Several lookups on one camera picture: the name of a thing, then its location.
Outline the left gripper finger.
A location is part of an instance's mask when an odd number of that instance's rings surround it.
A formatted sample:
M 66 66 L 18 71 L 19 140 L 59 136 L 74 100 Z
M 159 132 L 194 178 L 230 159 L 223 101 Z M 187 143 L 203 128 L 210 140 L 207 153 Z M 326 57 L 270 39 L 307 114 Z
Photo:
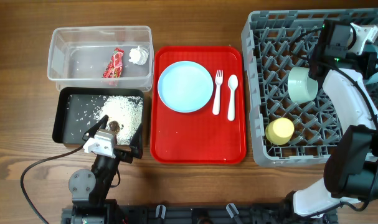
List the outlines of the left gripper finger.
M 134 158 L 141 159 L 143 156 L 143 125 L 140 124 L 131 138 L 131 154 Z
M 98 123 L 96 123 L 95 125 L 93 125 L 90 129 L 88 129 L 84 134 L 83 134 L 83 137 L 82 139 L 84 141 L 87 141 L 89 140 L 89 138 L 93 138 L 94 135 L 96 134 L 96 132 L 99 130 L 99 129 L 105 129 L 106 128 L 106 125 L 107 125 L 107 122 L 108 122 L 108 118 L 109 116 L 108 115 L 104 115 Z

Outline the rice and food scraps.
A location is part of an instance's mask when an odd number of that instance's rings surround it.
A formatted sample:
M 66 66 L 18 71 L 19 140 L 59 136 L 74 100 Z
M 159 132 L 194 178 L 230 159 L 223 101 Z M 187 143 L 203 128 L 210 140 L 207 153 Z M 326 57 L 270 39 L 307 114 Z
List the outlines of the rice and food scraps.
M 137 96 L 113 96 L 104 104 L 101 115 L 108 115 L 106 130 L 116 132 L 117 144 L 128 145 L 141 124 L 143 105 L 136 105 L 131 100 Z

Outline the red snack wrapper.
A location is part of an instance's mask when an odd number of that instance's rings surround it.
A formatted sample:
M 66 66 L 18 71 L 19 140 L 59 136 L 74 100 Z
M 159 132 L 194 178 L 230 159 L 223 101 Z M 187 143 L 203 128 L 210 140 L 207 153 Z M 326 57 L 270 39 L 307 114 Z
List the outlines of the red snack wrapper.
M 115 48 L 110 62 L 103 73 L 103 78 L 120 78 L 123 71 L 124 50 Z

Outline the green bowl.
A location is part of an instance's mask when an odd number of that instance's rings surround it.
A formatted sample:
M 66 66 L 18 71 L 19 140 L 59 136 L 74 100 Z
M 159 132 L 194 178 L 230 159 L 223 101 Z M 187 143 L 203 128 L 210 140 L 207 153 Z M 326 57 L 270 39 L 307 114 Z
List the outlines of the green bowl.
M 318 82 L 309 77 L 309 68 L 293 67 L 288 74 L 288 94 L 297 104 L 313 101 L 318 92 Z

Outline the light blue plate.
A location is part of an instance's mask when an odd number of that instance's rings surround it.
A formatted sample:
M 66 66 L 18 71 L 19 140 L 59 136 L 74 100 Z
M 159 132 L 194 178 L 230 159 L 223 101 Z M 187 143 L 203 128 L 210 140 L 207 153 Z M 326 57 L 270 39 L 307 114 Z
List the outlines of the light blue plate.
M 178 113 L 192 113 L 208 104 L 214 83 L 204 66 L 192 61 L 180 61 L 162 71 L 157 91 L 169 109 Z

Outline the white tissue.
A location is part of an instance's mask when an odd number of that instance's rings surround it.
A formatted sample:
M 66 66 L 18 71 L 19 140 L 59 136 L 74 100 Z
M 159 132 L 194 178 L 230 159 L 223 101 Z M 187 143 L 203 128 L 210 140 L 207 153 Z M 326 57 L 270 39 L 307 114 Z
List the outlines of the white tissue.
M 129 57 L 129 62 L 136 65 L 144 65 L 148 60 L 149 52 L 146 48 L 137 46 L 137 48 L 130 50 Z

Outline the white plastic fork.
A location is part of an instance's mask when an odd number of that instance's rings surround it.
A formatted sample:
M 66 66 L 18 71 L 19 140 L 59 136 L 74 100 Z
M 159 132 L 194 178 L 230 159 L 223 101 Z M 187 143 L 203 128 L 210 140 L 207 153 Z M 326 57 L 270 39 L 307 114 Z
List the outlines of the white plastic fork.
M 223 70 L 217 70 L 215 75 L 215 96 L 212 113 L 218 115 L 220 113 L 220 88 L 223 83 Z

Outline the yellow cup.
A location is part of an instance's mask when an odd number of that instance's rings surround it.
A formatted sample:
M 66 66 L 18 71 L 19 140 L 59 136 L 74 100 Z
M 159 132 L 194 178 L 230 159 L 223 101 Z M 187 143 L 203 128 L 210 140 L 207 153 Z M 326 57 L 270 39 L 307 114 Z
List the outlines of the yellow cup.
M 266 138 L 275 145 L 284 145 L 292 137 L 295 127 L 288 118 L 278 118 L 269 123 L 265 129 Z

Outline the white plastic spoon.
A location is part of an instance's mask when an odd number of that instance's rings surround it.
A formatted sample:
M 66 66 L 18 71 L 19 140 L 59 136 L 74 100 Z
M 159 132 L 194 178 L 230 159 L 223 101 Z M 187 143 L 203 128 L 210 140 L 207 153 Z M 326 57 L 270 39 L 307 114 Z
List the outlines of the white plastic spoon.
M 235 119 L 235 91 L 238 87 L 238 78 L 236 75 L 231 75 L 228 80 L 228 87 L 230 89 L 230 100 L 227 118 L 229 121 Z

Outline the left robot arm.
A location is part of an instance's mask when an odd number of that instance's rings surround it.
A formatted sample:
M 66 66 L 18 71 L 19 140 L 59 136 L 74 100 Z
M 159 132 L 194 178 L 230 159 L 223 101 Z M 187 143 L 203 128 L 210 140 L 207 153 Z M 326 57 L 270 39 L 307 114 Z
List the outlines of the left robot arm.
M 91 169 L 80 169 L 69 179 L 73 207 L 62 211 L 62 223 L 126 223 L 123 213 L 115 199 L 107 199 L 113 187 L 115 175 L 119 175 L 120 162 L 132 163 L 134 158 L 143 156 L 143 126 L 136 129 L 128 147 L 130 151 L 116 148 L 116 134 L 106 130 L 108 116 L 88 129 L 82 139 L 86 153 L 96 154 Z

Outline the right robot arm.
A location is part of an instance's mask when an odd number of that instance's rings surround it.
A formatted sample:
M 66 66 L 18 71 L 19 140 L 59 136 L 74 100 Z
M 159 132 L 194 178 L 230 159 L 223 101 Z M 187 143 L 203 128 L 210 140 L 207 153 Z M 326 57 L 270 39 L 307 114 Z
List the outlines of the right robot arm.
M 288 77 L 291 100 L 302 104 L 323 90 L 331 100 L 343 136 L 324 167 L 323 178 L 290 193 L 293 218 L 318 218 L 344 205 L 360 212 L 378 200 L 378 109 L 366 85 L 378 82 L 378 27 L 326 20 L 308 67 Z

